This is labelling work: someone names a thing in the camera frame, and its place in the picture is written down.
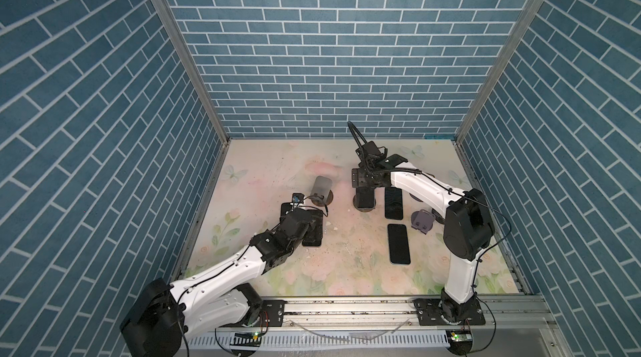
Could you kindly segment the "black phone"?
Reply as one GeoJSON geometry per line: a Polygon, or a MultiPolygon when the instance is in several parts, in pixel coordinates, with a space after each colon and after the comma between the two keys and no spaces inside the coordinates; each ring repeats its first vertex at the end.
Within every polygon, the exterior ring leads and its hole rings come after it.
{"type": "Polygon", "coordinates": [[[385,188],[385,218],[402,221],[404,218],[402,190],[399,188],[385,188]]]}
{"type": "Polygon", "coordinates": [[[294,208],[295,205],[293,203],[282,203],[282,205],[280,205],[280,219],[285,218],[294,208]]]}

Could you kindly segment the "teal-edged phone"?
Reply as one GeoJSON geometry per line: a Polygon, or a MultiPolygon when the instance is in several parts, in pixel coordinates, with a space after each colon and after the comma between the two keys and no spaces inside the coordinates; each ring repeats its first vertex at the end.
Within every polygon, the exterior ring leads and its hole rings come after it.
{"type": "Polygon", "coordinates": [[[376,198],[375,197],[375,189],[374,188],[367,188],[367,187],[359,187],[356,189],[356,194],[355,196],[358,195],[362,198],[368,197],[368,198],[376,198]]]}

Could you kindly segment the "purple-edged phone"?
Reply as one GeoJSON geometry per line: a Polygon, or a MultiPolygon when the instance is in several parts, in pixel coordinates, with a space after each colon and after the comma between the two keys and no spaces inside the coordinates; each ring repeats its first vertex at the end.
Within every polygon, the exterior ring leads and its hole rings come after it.
{"type": "Polygon", "coordinates": [[[323,240],[323,218],[324,214],[320,210],[308,210],[312,221],[310,227],[305,233],[302,245],[304,247],[320,247],[323,240]]]}

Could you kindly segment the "grey stand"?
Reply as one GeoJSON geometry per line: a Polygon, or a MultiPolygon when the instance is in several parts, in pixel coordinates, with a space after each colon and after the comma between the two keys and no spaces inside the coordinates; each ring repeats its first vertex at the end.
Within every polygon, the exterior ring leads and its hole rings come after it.
{"type": "Polygon", "coordinates": [[[427,210],[415,211],[411,216],[411,226],[413,229],[428,234],[434,225],[435,217],[427,210]]]}

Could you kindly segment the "teal phone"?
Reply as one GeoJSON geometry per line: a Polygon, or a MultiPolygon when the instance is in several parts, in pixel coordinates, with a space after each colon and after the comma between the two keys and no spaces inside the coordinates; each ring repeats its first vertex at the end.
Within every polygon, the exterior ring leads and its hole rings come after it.
{"type": "Polygon", "coordinates": [[[411,263],[407,227],[403,224],[387,225],[388,248],[392,264],[409,265],[411,263]]]}

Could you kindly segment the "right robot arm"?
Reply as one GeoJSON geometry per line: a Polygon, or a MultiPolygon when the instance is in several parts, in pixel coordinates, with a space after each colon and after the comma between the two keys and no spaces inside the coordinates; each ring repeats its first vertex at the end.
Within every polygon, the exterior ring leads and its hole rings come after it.
{"type": "Polygon", "coordinates": [[[478,310],[478,265],[494,237],[492,217],[482,192],[454,188],[410,163],[389,169],[354,168],[352,187],[398,188],[434,210],[443,221],[442,238],[450,252],[448,277],[440,302],[442,317],[456,325],[478,310]]]}

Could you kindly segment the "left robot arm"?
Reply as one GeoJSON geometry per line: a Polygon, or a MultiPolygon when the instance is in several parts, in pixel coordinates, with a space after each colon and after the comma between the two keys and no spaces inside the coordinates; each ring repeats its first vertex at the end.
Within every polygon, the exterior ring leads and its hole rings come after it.
{"type": "Polygon", "coordinates": [[[325,216],[311,206],[292,208],[217,265],[172,283],[148,283],[120,323],[130,355],[173,356],[209,330],[253,323],[263,300],[250,282],[285,263],[325,216]]]}

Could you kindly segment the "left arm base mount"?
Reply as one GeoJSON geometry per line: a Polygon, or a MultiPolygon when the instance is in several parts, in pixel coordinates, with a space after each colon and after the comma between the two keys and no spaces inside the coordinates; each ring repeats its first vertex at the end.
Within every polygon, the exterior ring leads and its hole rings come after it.
{"type": "Polygon", "coordinates": [[[252,305],[249,310],[250,327],[282,327],[285,317],[285,300],[262,300],[260,305],[252,305]]]}

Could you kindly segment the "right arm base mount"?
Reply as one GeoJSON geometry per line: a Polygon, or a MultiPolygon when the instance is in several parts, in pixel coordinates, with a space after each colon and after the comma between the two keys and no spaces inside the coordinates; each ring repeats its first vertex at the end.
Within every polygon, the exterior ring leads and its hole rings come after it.
{"type": "Polygon", "coordinates": [[[485,325],[486,319],[477,297],[458,304],[445,298],[419,298],[412,300],[420,326],[485,325]]]}

